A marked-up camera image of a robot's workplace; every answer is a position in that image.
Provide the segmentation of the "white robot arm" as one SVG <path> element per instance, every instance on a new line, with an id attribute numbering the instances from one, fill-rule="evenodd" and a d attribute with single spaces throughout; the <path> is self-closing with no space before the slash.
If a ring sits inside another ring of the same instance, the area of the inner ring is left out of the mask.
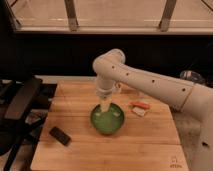
<path id="1" fill-rule="evenodd" d="M 120 49 L 112 49 L 94 60 L 98 96 L 109 97 L 115 91 L 115 83 L 121 82 L 176 110 L 191 114 L 201 122 L 191 171 L 213 171 L 213 88 L 135 69 L 125 65 L 125 59 L 125 54 Z"/>

